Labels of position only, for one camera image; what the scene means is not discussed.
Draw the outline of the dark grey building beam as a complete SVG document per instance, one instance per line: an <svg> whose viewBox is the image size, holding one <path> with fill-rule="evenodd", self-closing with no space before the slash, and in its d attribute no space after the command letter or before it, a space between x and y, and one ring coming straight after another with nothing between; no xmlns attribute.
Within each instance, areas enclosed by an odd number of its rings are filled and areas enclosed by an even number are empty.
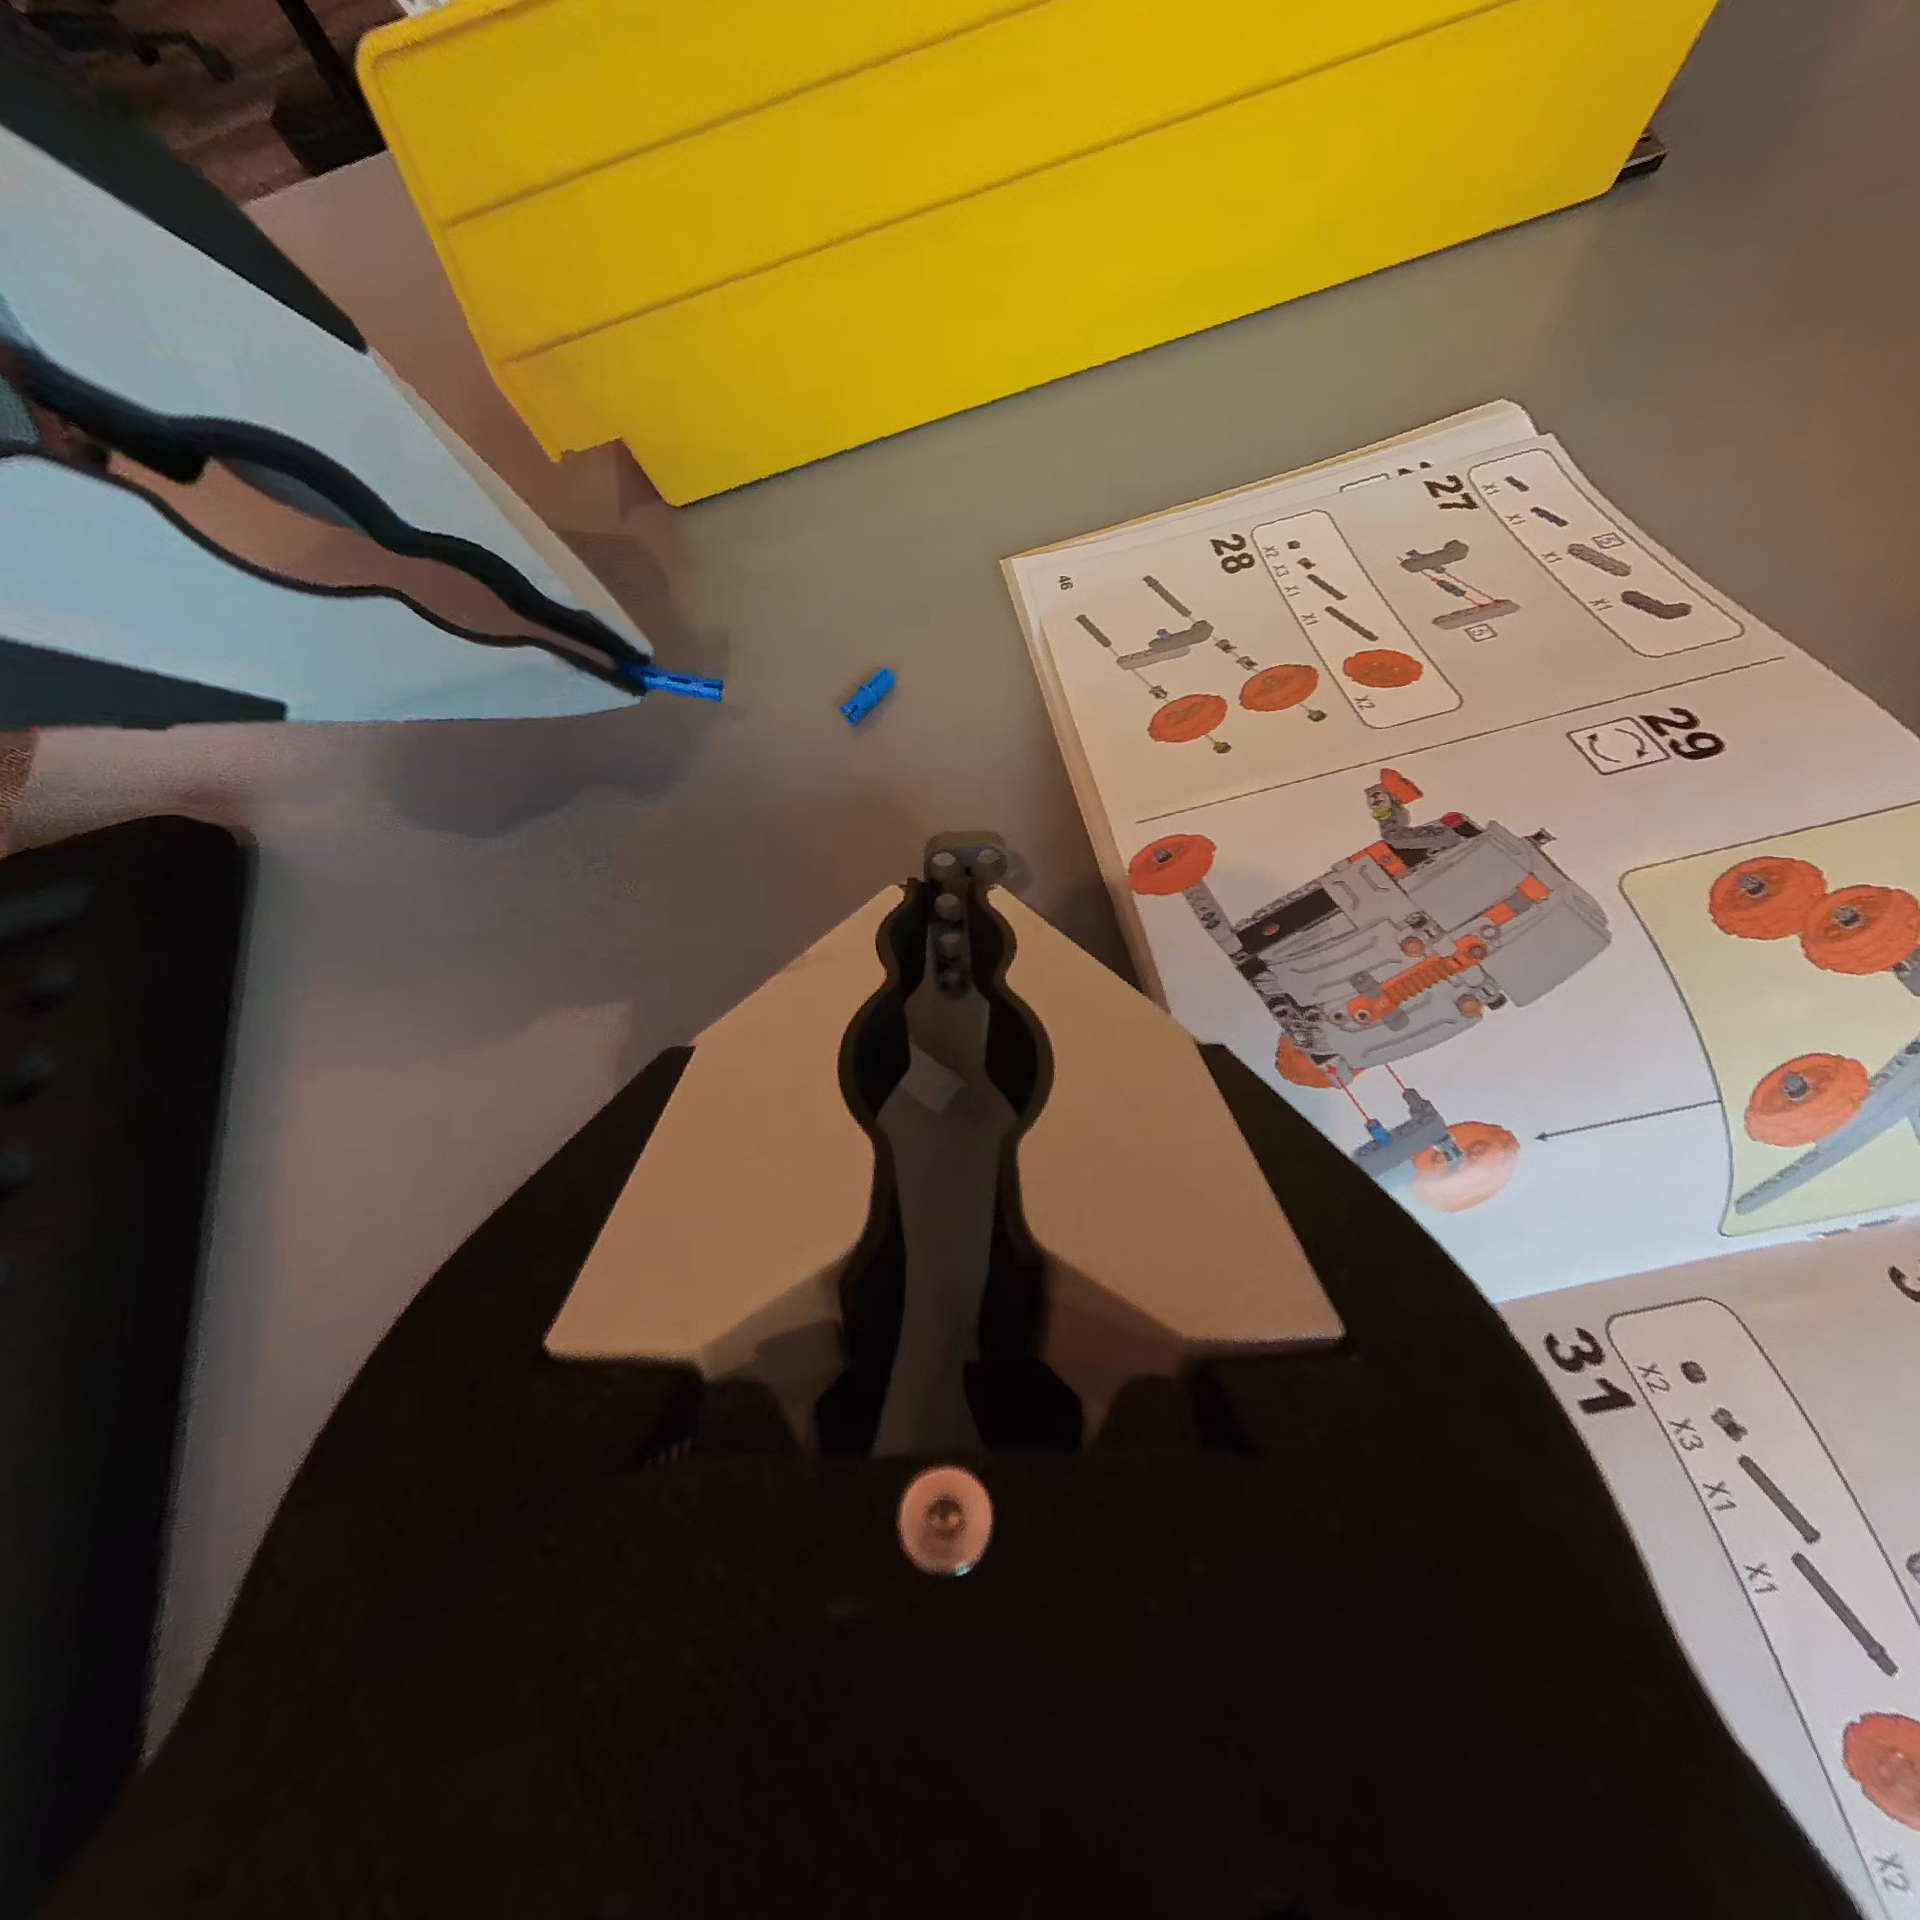
<svg viewBox="0 0 1920 1920"><path fill-rule="evenodd" d="M949 1001L997 1007L1018 953L1002 894L1016 878L1011 844L986 830L939 832L925 848L925 953Z"/></svg>

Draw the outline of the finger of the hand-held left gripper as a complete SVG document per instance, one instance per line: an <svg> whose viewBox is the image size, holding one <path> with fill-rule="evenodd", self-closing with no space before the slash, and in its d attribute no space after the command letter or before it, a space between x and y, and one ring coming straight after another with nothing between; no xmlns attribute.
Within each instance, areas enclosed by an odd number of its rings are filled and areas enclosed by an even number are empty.
<svg viewBox="0 0 1920 1920"><path fill-rule="evenodd" d="M12 386L181 487L223 467L397 563L490 594L570 664L624 681L649 638L393 378L5 128L5 356Z"/></svg>
<svg viewBox="0 0 1920 1920"><path fill-rule="evenodd" d="M479 723L643 700L400 594L238 565L149 495L36 454L5 459L2 638L7 724Z"/></svg>

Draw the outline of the open building instruction booklet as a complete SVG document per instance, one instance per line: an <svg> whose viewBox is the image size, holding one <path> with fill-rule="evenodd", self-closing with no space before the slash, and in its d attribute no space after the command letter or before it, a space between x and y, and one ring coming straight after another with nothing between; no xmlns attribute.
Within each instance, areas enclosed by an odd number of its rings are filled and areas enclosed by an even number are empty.
<svg viewBox="0 0 1920 1920"><path fill-rule="evenodd" d="M1916 737L1511 400L1002 570L1145 986L1499 1305L1916 1917Z"/></svg>

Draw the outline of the yellow plastic storage bin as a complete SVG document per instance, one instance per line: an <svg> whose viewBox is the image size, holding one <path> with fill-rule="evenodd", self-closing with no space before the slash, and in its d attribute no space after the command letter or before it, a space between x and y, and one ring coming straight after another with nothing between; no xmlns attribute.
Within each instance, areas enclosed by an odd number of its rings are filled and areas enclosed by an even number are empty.
<svg viewBox="0 0 1920 1920"><path fill-rule="evenodd" d="M490 2L357 81L492 380L673 507L1610 192L1710 2Z"/></svg>

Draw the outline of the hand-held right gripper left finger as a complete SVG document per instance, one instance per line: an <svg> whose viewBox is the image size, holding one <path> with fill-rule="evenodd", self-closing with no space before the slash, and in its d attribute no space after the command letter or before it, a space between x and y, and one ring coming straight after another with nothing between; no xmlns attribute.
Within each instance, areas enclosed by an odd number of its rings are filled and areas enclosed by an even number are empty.
<svg viewBox="0 0 1920 1920"><path fill-rule="evenodd" d="M801 1445L867 1453L900 1352L906 1239L879 1110L908 1045L892 883L705 1029L544 1335L567 1365L769 1390Z"/></svg>

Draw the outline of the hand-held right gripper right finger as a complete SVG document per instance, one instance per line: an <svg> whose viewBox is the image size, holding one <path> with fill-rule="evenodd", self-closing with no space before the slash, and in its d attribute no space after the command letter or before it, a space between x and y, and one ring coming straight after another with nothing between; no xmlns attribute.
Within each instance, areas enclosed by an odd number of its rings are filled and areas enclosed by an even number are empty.
<svg viewBox="0 0 1920 1920"><path fill-rule="evenodd" d="M1076 1450L1140 1380L1335 1352L1345 1324L1202 1049L1021 900L981 898L982 1066L1011 1126L981 1437Z"/></svg>

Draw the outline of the black perforated board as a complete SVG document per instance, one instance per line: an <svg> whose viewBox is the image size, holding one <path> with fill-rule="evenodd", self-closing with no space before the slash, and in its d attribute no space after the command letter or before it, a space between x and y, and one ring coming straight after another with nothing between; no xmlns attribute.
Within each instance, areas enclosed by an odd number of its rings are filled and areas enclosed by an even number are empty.
<svg viewBox="0 0 1920 1920"><path fill-rule="evenodd" d="M5 1917L141 1755L250 883L188 819L5 859Z"/></svg>

